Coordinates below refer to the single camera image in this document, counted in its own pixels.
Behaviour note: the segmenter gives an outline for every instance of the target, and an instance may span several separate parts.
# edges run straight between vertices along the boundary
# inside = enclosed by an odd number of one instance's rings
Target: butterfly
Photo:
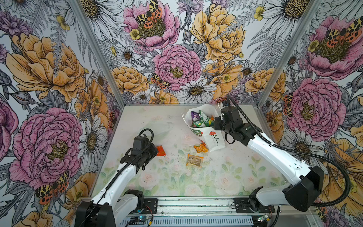
[[[69,185],[69,172],[63,173],[59,179],[52,185],[43,185],[35,190],[35,195],[40,198],[41,205],[48,204],[53,196],[57,197],[58,194],[65,192]]]
[[[362,34],[362,24],[363,16],[355,20],[348,28],[343,28],[341,31],[335,28],[329,29],[326,32],[326,38],[328,40],[326,45],[333,48],[337,44],[343,45],[344,42],[353,42]]]
[[[162,15],[163,10],[159,7],[158,0],[151,0],[146,14],[138,15],[135,19],[144,28],[152,28],[152,25],[157,22],[156,19],[160,19]]]
[[[293,93],[290,92],[289,94],[285,95],[284,97],[284,114],[288,117],[293,116],[293,111],[291,109],[291,101],[293,100]]]
[[[152,78],[150,79],[150,81],[158,85],[161,89],[166,89],[170,87],[170,83],[160,79],[159,75],[157,75],[156,73],[152,74]]]

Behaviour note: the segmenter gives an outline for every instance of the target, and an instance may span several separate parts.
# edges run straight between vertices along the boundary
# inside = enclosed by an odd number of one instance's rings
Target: purple snack package
[[[199,113],[194,112],[194,111],[191,111],[190,114],[192,116],[192,121],[198,121],[198,120],[200,120]]]

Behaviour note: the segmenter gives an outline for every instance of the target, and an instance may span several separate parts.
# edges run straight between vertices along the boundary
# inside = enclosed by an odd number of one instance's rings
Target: floral wallpaper
[[[257,103],[309,0],[81,3],[126,103],[218,103],[226,94]],[[66,23],[78,26],[63,7]],[[285,93],[285,79],[273,100]]]
[[[363,2],[323,1],[291,53],[261,110],[281,146],[329,157],[349,173],[351,191],[341,203],[317,209],[326,227],[363,226]],[[338,198],[345,181],[320,159],[292,154],[325,172],[318,202]]]
[[[72,225],[120,115],[66,3],[0,1],[2,226]]]

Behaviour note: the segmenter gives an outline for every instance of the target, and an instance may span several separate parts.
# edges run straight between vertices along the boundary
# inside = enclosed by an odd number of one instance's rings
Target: pink peony
[[[154,57],[155,73],[171,84],[170,90],[178,91],[180,86],[198,80],[201,65],[198,55],[181,45],[168,46]]]
[[[159,0],[159,7],[162,9],[162,23],[165,25],[165,31],[162,36],[154,35],[146,38],[136,39],[135,42],[138,44],[143,51],[153,51],[155,49],[163,49],[169,44],[173,44],[178,40],[180,21],[178,16],[174,17],[174,14],[170,12],[168,4],[165,6]],[[138,15],[146,14],[149,10],[149,3],[146,6],[140,5],[138,8],[133,5],[132,8],[126,7],[123,10],[123,18],[125,19],[124,27],[125,32],[129,33],[132,29],[138,29],[139,24],[135,20]]]
[[[314,141],[329,139],[344,121],[346,107],[341,102],[342,92],[338,85],[321,78],[306,78],[293,92],[292,117],[287,118],[289,127],[310,134]]]
[[[18,127],[19,121],[16,113],[10,106],[0,100],[0,161],[8,153],[11,144],[11,134]]]
[[[313,71],[321,77],[330,77],[333,80],[341,80],[356,71],[363,64],[363,35],[355,41],[337,44],[333,48],[327,47],[326,32],[329,29],[342,30],[353,23],[327,17],[310,36],[310,45],[306,58],[301,61],[301,67]]]
[[[11,163],[10,179],[37,189],[56,182],[66,171],[74,176],[81,165],[77,155],[82,132],[78,119],[62,108],[31,116],[14,136],[17,159]]]

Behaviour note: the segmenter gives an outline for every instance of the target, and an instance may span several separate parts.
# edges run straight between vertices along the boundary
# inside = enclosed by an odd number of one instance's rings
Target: white bag
[[[209,151],[215,151],[221,148],[226,147],[222,135],[222,131],[216,131],[213,127],[204,127],[204,128],[192,128],[193,120],[191,116],[191,111],[199,113],[199,110],[204,112],[208,117],[218,117],[218,112],[214,106],[209,104],[204,104],[203,106],[199,106],[193,109],[189,109],[188,112],[184,115],[181,113],[181,116],[184,119],[185,124],[189,127],[192,133],[196,134],[200,140],[202,140],[206,145]]]

